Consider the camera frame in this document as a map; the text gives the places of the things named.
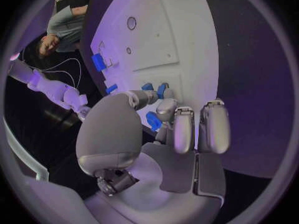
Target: circular indentation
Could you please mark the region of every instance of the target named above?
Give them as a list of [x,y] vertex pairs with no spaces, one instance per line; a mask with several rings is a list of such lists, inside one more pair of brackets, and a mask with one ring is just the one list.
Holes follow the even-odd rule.
[[131,53],[132,53],[132,50],[131,50],[129,47],[127,47],[127,53],[128,53],[128,54],[131,54]]
[[129,17],[127,21],[128,29],[134,30],[137,25],[136,19],[134,17]]

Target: person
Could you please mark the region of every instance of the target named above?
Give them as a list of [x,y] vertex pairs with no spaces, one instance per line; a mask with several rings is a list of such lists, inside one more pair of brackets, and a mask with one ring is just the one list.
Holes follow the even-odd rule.
[[65,5],[50,19],[47,35],[43,36],[36,46],[40,59],[49,56],[54,51],[71,52],[79,49],[87,7],[87,4],[76,6],[76,3],[71,3]]

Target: blue block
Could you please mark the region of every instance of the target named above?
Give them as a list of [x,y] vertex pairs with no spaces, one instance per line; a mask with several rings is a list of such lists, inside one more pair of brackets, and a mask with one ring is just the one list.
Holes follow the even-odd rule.
[[159,97],[159,99],[164,99],[164,91],[165,89],[168,88],[168,84],[167,83],[163,83],[162,85],[160,85],[158,87],[158,90],[157,90],[157,95]]
[[146,83],[141,87],[143,91],[153,91],[153,86],[151,83]]
[[105,65],[104,60],[100,53],[93,55],[91,58],[92,58],[92,61],[95,65],[97,71],[100,72],[100,71],[106,69],[106,65]]
[[106,93],[107,94],[110,94],[113,90],[116,90],[117,89],[117,85],[114,84],[112,86],[110,86],[109,88],[106,89]]
[[156,131],[158,128],[161,127],[162,122],[157,117],[156,113],[150,111],[147,113],[146,117],[149,125],[151,126],[152,131]]

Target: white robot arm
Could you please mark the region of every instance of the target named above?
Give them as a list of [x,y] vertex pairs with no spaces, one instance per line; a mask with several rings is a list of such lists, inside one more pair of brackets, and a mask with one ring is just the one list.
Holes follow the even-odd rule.
[[86,95],[80,95],[79,91],[61,81],[47,79],[39,70],[31,69],[20,60],[11,61],[8,75],[27,84],[27,87],[36,92],[44,93],[52,102],[66,110],[72,109],[84,120],[89,111]]

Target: black background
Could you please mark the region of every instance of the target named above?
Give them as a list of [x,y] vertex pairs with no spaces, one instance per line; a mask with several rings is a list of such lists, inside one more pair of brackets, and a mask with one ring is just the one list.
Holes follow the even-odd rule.
[[[25,7],[30,5],[29,0],[0,0],[1,5],[1,37],[5,34],[5,28],[9,25],[11,17],[15,14],[19,5],[25,2]],[[287,31],[293,37],[293,42],[296,44],[299,37],[299,4],[298,0],[266,0],[271,7],[278,13],[282,22],[287,27]],[[298,175],[294,179],[293,184],[288,192],[278,204],[277,208],[262,222],[263,224],[271,224],[279,222],[283,219],[286,223],[293,223],[297,219],[297,213],[294,209],[297,201],[297,188],[299,184]],[[12,191],[9,189],[5,179],[0,179],[0,206],[1,206],[1,219],[4,223],[14,223],[22,221],[23,223],[36,223],[30,215],[21,207],[18,200],[14,197]]]

